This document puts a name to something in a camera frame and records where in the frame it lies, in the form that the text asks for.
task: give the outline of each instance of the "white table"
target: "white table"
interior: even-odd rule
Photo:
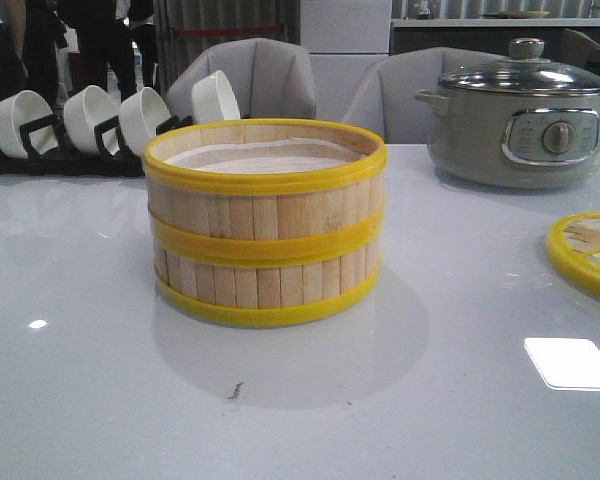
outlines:
[[[514,192],[389,151],[377,287],[271,330],[157,296],[144,180],[0,177],[0,479],[600,479],[600,391],[524,347],[600,350],[543,250],[600,172]]]

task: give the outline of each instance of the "yellow plastic rim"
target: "yellow plastic rim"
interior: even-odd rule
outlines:
[[[365,297],[378,280],[378,267],[364,281],[345,293],[293,307],[282,308],[238,308],[224,307],[201,302],[175,291],[157,276],[160,292],[181,310],[214,322],[242,327],[281,327],[311,322],[336,314]]]
[[[383,208],[350,227],[287,240],[209,237],[173,227],[149,213],[155,240],[181,257],[226,267],[269,268],[321,262],[359,249],[380,233]]]
[[[600,247],[587,252],[575,252],[564,237],[564,229],[572,222],[585,218],[600,218],[600,212],[569,215],[554,223],[547,235],[547,256],[556,270],[576,285],[600,297],[600,267],[586,259],[600,252]]]
[[[373,141],[377,148],[354,162],[323,170],[294,173],[233,174],[201,172],[169,165],[159,160],[153,150],[165,139],[185,134],[192,130],[210,130],[230,126],[246,125],[297,125],[335,129],[354,133]],[[185,190],[216,193],[223,195],[288,195],[319,190],[329,190],[370,178],[382,171],[386,164],[387,152],[383,140],[368,130],[334,122],[301,120],[289,118],[233,120],[172,130],[151,140],[144,150],[142,166],[145,174],[164,184]]]

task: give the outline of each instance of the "person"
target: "person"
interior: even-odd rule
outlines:
[[[0,0],[0,101],[24,88],[25,0]]]
[[[46,0],[26,0],[27,27],[22,61],[27,69],[26,88],[39,93],[53,107],[58,95],[56,45],[66,47],[65,28]]]
[[[141,55],[142,84],[159,92],[158,82],[154,80],[158,63],[158,47],[156,26],[153,23],[153,0],[131,0],[128,16],[131,36]]]
[[[122,100],[137,91],[131,31],[124,24],[129,0],[59,0],[58,16],[76,30],[89,83],[107,91],[107,64]]]

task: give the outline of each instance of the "steamer basket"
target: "steamer basket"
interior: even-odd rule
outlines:
[[[242,166],[213,171],[236,155]],[[307,171],[241,170],[266,157],[286,171],[290,155]],[[237,120],[156,137],[143,167],[159,289],[189,313],[242,326],[302,323],[353,305],[377,278],[385,162],[377,135],[313,120]]]

